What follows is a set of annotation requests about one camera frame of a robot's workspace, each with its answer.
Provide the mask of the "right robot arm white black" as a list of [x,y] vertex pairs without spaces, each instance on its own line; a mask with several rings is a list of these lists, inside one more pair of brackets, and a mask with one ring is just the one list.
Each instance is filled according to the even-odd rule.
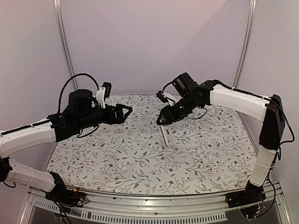
[[266,199],[263,184],[268,179],[276,160],[281,158],[282,135],[289,122],[283,111],[281,97],[278,95],[260,96],[223,84],[219,80],[195,82],[188,73],[182,73],[170,82],[181,96],[175,101],[172,95],[163,90],[156,96],[167,106],[161,109],[157,125],[170,125],[181,121],[195,108],[206,105],[226,107],[247,114],[262,122],[259,135],[259,151],[253,173],[244,190],[228,193],[226,202],[229,208],[257,203]]

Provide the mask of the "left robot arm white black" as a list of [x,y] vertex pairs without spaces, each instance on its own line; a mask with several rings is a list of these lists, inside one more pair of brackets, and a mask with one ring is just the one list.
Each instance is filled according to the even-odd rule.
[[63,179],[55,172],[42,172],[25,166],[10,158],[13,153],[42,145],[60,142],[70,137],[82,138],[84,129],[100,124],[122,124],[133,111],[132,107],[107,105],[109,97],[105,87],[94,96],[90,90],[80,89],[69,94],[63,112],[49,115],[36,123],[1,132],[0,134],[0,180],[17,182],[45,192],[46,199],[70,207],[81,207],[88,202],[86,193],[79,189],[67,189]]

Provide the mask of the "floral patterned table mat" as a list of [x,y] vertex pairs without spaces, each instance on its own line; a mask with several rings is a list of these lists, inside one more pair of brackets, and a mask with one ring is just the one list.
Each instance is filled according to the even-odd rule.
[[47,170],[66,185],[140,195],[187,195],[243,189],[256,152],[237,112],[195,109],[170,126],[167,146],[156,120],[163,103],[149,95],[114,95],[108,104],[131,106],[122,125],[87,129],[59,142]]

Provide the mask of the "aluminium front rail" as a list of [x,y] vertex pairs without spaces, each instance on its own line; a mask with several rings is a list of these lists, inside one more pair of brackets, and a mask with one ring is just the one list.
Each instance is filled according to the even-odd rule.
[[82,208],[61,213],[44,193],[30,189],[22,224],[291,224],[279,182],[264,185],[266,199],[229,207],[226,192],[181,196],[141,196],[88,191]]

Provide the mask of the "left aluminium frame post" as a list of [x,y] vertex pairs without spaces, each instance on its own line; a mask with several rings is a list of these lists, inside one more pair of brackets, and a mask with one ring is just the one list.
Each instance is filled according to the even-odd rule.
[[57,29],[58,34],[62,46],[62,51],[66,63],[66,67],[68,70],[69,77],[73,77],[75,75],[74,67],[71,60],[71,54],[67,42],[66,31],[64,27],[64,20],[63,20],[63,13],[61,9],[61,1],[60,0],[53,0],[54,5],[54,12],[56,17]]

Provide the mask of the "aluminium frame post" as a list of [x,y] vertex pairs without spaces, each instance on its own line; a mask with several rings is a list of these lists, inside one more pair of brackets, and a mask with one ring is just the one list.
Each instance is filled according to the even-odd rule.
[[244,40],[242,44],[242,50],[240,54],[240,58],[238,61],[234,81],[233,81],[233,87],[238,87],[240,83],[240,79],[242,76],[242,71],[245,65],[246,61],[246,56],[248,53],[249,49],[249,43],[250,43],[250,38],[254,26],[254,20],[255,20],[255,12],[256,12],[256,3],[257,0],[250,0],[249,1],[249,10],[248,10],[248,18],[247,18],[247,24],[246,24],[246,29],[245,29],[245,35],[244,35]]
[[66,63],[66,67],[68,70],[69,77],[73,77],[75,75],[74,67],[71,60],[71,54],[67,42],[66,31],[64,27],[64,20],[63,20],[63,13],[61,9],[61,1],[60,0],[53,0],[54,5],[54,12],[56,17],[57,29],[58,34],[62,46],[62,51]]

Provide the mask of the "right aluminium frame post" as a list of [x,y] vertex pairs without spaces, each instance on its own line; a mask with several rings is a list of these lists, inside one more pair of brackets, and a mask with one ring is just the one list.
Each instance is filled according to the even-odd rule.
[[246,61],[246,56],[248,53],[249,49],[249,43],[250,43],[250,38],[254,26],[254,20],[255,20],[255,12],[256,12],[256,3],[257,0],[250,0],[249,1],[249,10],[248,10],[248,18],[247,18],[247,24],[246,24],[246,29],[245,29],[245,35],[244,35],[244,40],[242,44],[242,50],[240,54],[240,58],[238,61],[234,81],[233,81],[233,87],[238,87],[240,83],[240,79],[242,76],[242,71],[245,65]]

